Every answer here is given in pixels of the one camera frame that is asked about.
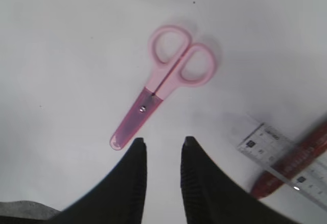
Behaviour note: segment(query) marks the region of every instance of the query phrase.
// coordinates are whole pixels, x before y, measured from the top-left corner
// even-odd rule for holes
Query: scissor pivot screw
[[[147,110],[147,108],[146,108],[145,106],[141,106],[141,107],[139,108],[139,111],[140,111],[141,113],[144,113],[146,110]]]

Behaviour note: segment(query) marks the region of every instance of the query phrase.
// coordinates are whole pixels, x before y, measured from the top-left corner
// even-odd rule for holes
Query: clear plastic ruler
[[[238,145],[237,149],[269,171],[295,191],[301,193],[327,211],[327,155],[323,154],[292,179],[277,172],[272,165],[291,150],[296,143],[275,128],[261,124]]]

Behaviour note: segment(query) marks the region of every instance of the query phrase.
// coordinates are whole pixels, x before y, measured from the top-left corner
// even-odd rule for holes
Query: pen barrel
[[[316,158],[327,150],[327,123],[323,123],[291,152],[271,167],[288,180],[307,168]],[[280,188],[284,182],[265,171],[255,182],[251,194],[263,198]]]

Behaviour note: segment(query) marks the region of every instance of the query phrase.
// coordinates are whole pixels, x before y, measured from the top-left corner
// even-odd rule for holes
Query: gray fabric
[[[0,216],[48,220],[58,213],[58,210],[32,201],[0,202]]]

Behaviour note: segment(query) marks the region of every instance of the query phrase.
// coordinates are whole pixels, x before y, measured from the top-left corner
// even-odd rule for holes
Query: pink plastic handle
[[[163,34],[175,33],[182,37],[183,43],[178,49],[177,53],[168,62],[163,62],[160,60],[157,52],[156,46],[159,38]],[[157,88],[161,85],[162,81],[166,78],[169,72],[173,69],[176,63],[180,60],[180,57],[185,53],[192,42],[191,35],[184,29],[176,26],[164,26],[157,29],[150,37],[148,43],[148,49],[151,59],[154,62],[153,70],[146,84],[146,88],[152,92],[155,92]]]
[[[167,32],[178,33],[185,38],[185,41],[174,57],[168,63],[163,63],[160,61],[155,47],[158,38]],[[164,100],[180,86],[198,87],[204,85],[214,76],[217,69],[217,61],[213,52],[204,44],[196,43],[189,46],[190,42],[191,36],[187,31],[173,26],[159,29],[151,37],[149,52],[156,65],[154,65],[151,78],[146,87],[150,91],[155,92],[160,99]],[[182,71],[196,52],[201,52],[205,55],[208,62],[208,70],[199,79],[187,80],[183,77]]]

